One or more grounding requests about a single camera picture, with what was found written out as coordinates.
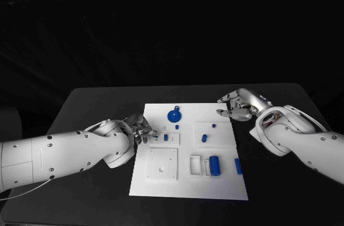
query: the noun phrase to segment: black background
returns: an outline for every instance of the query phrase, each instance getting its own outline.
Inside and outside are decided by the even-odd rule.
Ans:
[[[45,133],[74,88],[247,83],[300,84],[344,133],[342,8],[344,0],[0,0],[0,104],[18,110],[22,138]]]

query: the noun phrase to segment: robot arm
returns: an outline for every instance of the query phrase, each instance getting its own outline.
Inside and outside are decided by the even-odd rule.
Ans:
[[[80,130],[0,143],[0,191],[87,170],[100,159],[109,168],[133,156],[133,142],[158,135],[142,114]]]
[[[283,156],[290,151],[303,164],[344,184],[344,135],[326,132],[319,123],[292,106],[274,107],[270,102],[247,89],[238,89],[218,99],[230,101],[230,110],[217,110],[221,116],[246,121],[256,115],[251,136],[266,149]],[[312,124],[319,126],[316,133]]]

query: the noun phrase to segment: blue oval piece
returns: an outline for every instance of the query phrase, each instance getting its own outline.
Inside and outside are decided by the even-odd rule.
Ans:
[[[205,134],[201,137],[201,142],[205,142]]]
[[[240,161],[238,161],[238,159],[234,159],[234,166],[235,166],[237,175],[241,175],[241,167],[240,167]]]
[[[220,175],[220,163],[218,163],[218,157],[211,156],[208,158],[208,166],[210,166],[210,175],[218,176]]]
[[[181,114],[178,112],[178,106],[174,107],[174,110],[168,112],[166,118],[169,122],[176,122],[181,119]]]

